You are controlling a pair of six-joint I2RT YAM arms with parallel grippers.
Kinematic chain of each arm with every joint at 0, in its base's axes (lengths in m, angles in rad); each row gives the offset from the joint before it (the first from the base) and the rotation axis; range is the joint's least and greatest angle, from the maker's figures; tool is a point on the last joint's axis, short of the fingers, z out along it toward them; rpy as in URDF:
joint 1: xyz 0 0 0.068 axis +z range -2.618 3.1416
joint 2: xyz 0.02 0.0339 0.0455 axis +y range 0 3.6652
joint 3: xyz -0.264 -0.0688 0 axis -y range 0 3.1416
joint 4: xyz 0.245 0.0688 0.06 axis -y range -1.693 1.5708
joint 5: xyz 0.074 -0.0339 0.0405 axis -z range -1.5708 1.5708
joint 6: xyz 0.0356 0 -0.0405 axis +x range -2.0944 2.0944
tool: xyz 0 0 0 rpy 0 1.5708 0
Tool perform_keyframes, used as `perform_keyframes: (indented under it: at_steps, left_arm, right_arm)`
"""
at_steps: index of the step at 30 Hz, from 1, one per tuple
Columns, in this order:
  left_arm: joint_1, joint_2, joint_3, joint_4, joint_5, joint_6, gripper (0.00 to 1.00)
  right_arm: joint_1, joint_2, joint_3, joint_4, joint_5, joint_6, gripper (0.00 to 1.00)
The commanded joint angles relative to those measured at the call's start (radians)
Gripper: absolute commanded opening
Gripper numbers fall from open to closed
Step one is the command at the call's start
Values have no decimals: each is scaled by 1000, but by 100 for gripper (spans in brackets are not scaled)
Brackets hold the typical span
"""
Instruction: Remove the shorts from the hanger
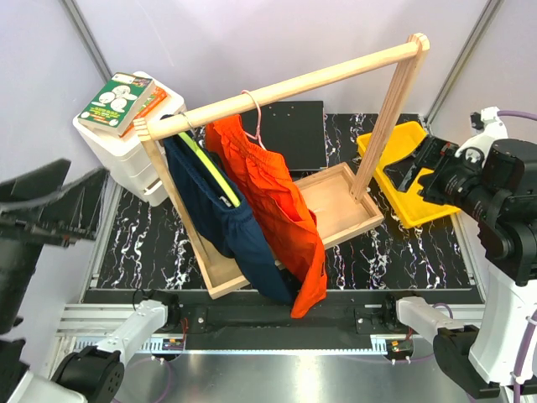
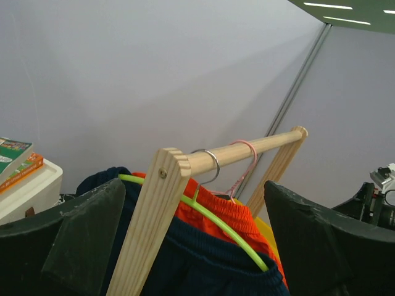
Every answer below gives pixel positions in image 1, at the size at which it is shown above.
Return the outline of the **orange shorts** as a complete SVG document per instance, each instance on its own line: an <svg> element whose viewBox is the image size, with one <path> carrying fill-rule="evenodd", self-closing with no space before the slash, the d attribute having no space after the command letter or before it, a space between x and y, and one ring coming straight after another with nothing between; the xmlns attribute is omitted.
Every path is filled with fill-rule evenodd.
<svg viewBox="0 0 537 403"><path fill-rule="evenodd" d="M239 115L207 124L205 144L248 200L276 258L301 283L290 315L304 317L326 298L325 248L284 157L251 142Z"/></svg>

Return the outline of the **lime green hanger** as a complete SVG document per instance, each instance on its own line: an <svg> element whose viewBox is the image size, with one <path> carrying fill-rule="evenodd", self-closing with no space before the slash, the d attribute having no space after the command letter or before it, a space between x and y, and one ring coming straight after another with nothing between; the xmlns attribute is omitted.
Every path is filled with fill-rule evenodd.
<svg viewBox="0 0 537 403"><path fill-rule="evenodd" d="M179 133L179 137L185 144L192 150L196 157L201 161L201 163L206 167L206 170L214 178L215 182L218 184L218 187L222 191L222 198L225 198L226 204L234 207L240 206L240 200L233 191L233 189L228 184L227 180L224 178L222 173L217 169L216 165L212 160L206 155L203 149L195 142L195 140L186 132Z"/></svg>

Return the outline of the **pink wire hanger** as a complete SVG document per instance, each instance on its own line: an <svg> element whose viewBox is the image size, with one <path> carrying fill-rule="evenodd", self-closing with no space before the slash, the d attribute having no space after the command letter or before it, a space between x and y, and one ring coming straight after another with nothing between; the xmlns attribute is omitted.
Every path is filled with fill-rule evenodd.
<svg viewBox="0 0 537 403"><path fill-rule="evenodd" d="M256 110L257 110L257 123L256 123L256 128L255 128L255 134L250 134L246 130L244 130L244 133L246 134L246 136L249 139L254 140L261 149L266 150L266 147L263 144L263 140L262 140L262 136L261 136L261 122L262 122L261 107L260 107L258 101L255 99L255 97L253 96L253 94L250 91L241 90L241 94L248 95L250 97L251 101L253 102L254 106L256 107Z"/></svg>

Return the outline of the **navy blue shorts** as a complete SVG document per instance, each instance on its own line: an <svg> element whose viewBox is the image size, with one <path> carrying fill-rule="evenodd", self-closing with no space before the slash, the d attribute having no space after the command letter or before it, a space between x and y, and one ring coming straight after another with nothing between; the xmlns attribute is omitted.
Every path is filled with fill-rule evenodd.
<svg viewBox="0 0 537 403"><path fill-rule="evenodd" d="M193 133L183 132L163 140L169 172L194 227L222 256L234 259L244 277L260 294L290 304L295 291L282 276L262 229L245 196L220 166L215 172L229 185L232 201L201 160L210 154L194 149Z"/></svg>

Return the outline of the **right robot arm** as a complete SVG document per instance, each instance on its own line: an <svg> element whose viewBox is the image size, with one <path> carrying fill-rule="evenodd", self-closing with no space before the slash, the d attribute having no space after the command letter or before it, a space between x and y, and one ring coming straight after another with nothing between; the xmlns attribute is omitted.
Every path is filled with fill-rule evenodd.
<svg viewBox="0 0 537 403"><path fill-rule="evenodd" d="M427 340L435 361L473 399L536 391L536 146L478 135L464 145L428 136L385 172L398 191L461 209L491 264L482 322L467 325L409 293L389 297L381 323Z"/></svg>

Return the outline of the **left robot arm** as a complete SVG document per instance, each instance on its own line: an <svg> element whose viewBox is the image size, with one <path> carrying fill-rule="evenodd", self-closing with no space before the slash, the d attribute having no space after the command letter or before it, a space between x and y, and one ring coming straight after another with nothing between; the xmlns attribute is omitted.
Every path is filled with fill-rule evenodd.
<svg viewBox="0 0 537 403"><path fill-rule="evenodd" d="M1 386L31 371L34 402L464 402L419 333L367 323L415 293L477 322L477 269L452 218L390 220L326 252L328 293L301 319L255 290L212 298L169 201L151 207L105 170L67 182L68 160L1 176Z"/></svg>

